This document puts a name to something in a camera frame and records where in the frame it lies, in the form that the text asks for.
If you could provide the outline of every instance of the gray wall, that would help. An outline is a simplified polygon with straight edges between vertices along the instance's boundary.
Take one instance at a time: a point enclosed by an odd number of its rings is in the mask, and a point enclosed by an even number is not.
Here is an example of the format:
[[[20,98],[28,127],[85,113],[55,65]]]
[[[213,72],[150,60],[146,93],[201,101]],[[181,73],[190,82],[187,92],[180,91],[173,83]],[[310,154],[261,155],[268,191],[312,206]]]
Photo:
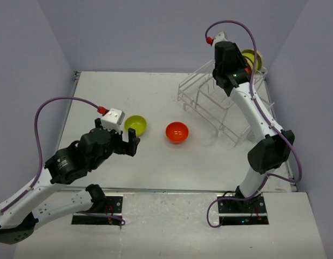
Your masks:
[[[307,0],[39,0],[76,70],[192,72],[213,58],[206,28],[219,19],[249,26],[269,66]],[[225,29],[252,47],[237,25]]]
[[[45,100],[72,93],[73,72],[37,1],[0,0],[0,201],[36,174],[33,119]],[[66,103],[47,107],[39,123],[44,157],[56,147]],[[0,258],[15,246],[0,244]]]
[[[304,167],[299,189],[308,192],[333,258],[333,0],[309,0],[270,69],[268,86],[277,118],[295,132]]]

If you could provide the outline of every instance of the red bowl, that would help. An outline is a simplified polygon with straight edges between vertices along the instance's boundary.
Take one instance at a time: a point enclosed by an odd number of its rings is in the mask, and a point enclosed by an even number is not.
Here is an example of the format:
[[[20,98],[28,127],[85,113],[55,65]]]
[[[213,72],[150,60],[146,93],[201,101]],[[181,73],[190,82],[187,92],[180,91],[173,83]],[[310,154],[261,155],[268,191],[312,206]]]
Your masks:
[[[189,129],[184,123],[175,121],[166,127],[165,134],[172,143],[179,144],[187,139]]]

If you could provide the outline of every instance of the white dish rack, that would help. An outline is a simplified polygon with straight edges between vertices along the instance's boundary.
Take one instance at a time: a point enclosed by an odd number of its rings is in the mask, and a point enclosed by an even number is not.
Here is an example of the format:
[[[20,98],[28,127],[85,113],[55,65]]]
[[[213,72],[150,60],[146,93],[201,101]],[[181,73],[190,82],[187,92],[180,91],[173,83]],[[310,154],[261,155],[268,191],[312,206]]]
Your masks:
[[[213,69],[214,61],[211,60],[183,80],[178,86],[178,101],[184,102],[184,111],[191,108],[210,123],[215,129],[216,137],[222,132],[232,139],[235,146],[246,137],[254,141],[254,135],[240,109],[227,97],[225,91],[215,84]],[[268,101],[263,84],[267,72],[264,67],[258,71],[254,76],[254,85],[270,111],[274,103]]]

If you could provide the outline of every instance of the green bowl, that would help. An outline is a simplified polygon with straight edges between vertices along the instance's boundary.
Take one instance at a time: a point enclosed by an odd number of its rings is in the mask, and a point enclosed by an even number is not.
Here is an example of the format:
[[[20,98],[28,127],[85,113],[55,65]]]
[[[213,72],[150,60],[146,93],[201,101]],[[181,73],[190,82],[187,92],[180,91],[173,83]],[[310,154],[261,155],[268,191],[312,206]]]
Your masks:
[[[136,136],[141,136],[145,132],[146,127],[146,119],[140,115],[130,116],[124,123],[124,129],[128,131],[129,128],[133,128]]]

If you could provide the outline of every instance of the red cable connector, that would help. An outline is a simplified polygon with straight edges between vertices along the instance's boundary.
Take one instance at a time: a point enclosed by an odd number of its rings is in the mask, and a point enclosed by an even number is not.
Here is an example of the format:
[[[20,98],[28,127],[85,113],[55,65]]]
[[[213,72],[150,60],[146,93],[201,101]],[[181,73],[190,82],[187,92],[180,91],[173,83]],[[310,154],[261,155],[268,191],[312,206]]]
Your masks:
[[[206,42],[207,42],[209,45],[212,45],[212,44],[213,44],[213,39],[210,38],[210,37],[207,37],[207,38],[206,38]]]
[[[105,107],[100,106],[100,107],[97,109],[97,112],[104,116],[106,113],[108,113],[108,109],[105,108]]]

